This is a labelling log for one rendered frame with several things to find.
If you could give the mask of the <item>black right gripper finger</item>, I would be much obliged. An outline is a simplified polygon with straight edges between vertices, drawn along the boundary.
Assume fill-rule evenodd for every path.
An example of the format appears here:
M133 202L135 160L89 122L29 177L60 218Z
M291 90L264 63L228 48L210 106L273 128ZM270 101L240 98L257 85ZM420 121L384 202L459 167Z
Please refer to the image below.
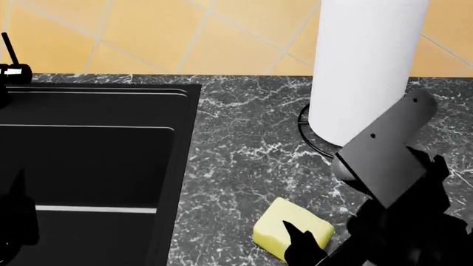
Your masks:
M292 223L282 222L290 237L290 245L284 253L287 266L316 266L326 258L327 252L319 247L311 232L302 232Z
M431 159L424 151L407 148L426 169L425 175L408 190L411 203L425 208L449 208L450 202L443 181L450 172L444 157L436 154Z

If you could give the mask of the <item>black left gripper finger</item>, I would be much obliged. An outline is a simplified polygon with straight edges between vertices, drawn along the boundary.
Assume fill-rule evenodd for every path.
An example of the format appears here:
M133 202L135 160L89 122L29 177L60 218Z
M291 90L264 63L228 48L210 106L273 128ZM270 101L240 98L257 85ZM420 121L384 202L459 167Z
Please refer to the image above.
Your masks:
M0 194L0 266L7 266L25 245L37 245L39 239L35 201L27 196L21 169L9 191Z

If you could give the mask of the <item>yellow sponge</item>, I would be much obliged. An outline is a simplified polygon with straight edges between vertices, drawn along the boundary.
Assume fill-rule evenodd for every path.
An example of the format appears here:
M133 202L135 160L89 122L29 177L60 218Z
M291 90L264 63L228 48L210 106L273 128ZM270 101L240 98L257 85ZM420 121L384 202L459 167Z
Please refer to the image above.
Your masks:
M301 232L309 231L320 248L327 247L334 227L308 210L282 199L276 198L253 227L253 242L284 261L284 253L290 245L290 235L284 221L292 223Z

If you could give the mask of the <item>black kitchen sink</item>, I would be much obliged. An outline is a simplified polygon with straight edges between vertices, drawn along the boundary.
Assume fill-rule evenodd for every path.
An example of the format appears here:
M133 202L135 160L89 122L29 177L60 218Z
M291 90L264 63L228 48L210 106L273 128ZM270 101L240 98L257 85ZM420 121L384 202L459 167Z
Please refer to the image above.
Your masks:
M40 234L7 266L167 266L202 87L6 88L0 194L24 169Z

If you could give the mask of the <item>black paper towel holder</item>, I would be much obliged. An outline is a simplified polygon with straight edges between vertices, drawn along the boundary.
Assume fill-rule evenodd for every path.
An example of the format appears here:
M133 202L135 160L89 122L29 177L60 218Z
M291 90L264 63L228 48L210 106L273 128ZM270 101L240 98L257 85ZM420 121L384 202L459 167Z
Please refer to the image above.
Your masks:
M309 148L311 148L316 155L319 155L323 160L327 161L328 165L331 165L335 153L340 150L341 147L322 139L311 129L308 121L309 109L310 104L308 103L298 114L296 122L297 130L301 139Z

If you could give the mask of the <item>white paper towel roll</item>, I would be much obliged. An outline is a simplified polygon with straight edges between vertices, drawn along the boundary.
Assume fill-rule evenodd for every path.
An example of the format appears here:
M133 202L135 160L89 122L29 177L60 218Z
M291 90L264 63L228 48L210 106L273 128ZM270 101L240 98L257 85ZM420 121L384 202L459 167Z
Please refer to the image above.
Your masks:
M430 0L321 0L308 122L345 146L401 99Z

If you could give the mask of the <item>grey gripper mount plate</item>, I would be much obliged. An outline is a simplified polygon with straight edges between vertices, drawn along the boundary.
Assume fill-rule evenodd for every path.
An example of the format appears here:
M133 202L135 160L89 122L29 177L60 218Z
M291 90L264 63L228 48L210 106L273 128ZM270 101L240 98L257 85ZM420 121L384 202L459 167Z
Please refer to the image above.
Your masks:
M412 90L335 153L333 174L389 208L426 174L406 143L437 109L426 90Z

